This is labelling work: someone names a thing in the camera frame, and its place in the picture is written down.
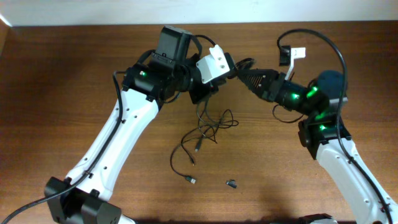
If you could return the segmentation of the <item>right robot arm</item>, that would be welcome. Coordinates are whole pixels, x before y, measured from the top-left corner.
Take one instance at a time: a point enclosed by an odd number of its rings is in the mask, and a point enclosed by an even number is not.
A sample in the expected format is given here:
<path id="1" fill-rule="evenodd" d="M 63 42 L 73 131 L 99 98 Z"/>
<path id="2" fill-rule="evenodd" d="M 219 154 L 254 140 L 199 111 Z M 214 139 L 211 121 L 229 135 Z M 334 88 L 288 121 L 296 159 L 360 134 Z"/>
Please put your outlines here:
<path id="1" fill-rule="evenodd" d="M 301 145 L 329 174 L 357 223 L 397 223 L 397 203 L 362 160 L 338 113 L 343 75 L 327 70 L 302 86 L 275 70 L 240 70 L 238 78 L 258 98 L 306 116 Z"/>

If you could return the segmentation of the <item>small black adapter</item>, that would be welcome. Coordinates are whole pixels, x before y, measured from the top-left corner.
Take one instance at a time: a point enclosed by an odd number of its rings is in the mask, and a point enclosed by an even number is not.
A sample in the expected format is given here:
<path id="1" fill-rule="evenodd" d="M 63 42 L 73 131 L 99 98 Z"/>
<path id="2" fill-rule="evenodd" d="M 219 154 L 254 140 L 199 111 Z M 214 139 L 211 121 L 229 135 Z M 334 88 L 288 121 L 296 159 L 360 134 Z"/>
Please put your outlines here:
<path id="1" fill-rule="evenodd" d="M 228 185 L 228 186 L 230 186 L 230 187 L 232 187 L 232 188 L 234 188 L 234 189 L 237 188 L 236 182 L 235 182 L 235 180 L 233 180 L 233 179 L 227 180 L 227 181 L 226 181 L 226 185 Z"/>

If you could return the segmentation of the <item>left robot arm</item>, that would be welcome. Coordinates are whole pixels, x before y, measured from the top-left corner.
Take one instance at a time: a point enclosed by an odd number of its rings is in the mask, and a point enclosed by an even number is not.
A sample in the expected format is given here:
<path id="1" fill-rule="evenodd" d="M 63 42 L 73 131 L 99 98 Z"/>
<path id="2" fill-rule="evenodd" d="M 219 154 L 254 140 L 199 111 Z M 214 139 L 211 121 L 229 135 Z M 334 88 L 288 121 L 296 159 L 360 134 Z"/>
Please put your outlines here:
<path id="1" fill-rule="evenodd" d="M 109 200 L 118 175 L 143 130 L 178 93 L 193 103 L 218 90 L 234 64 L 219 45 L 208 55 L 187 55 L 199 36 L 173 26 L 162 28 L 157 48 L 144 52 L 116 84 L 117 102 L 94 143 L 63 179 L 45 186 L 56 223 L 131 223 Z"/>

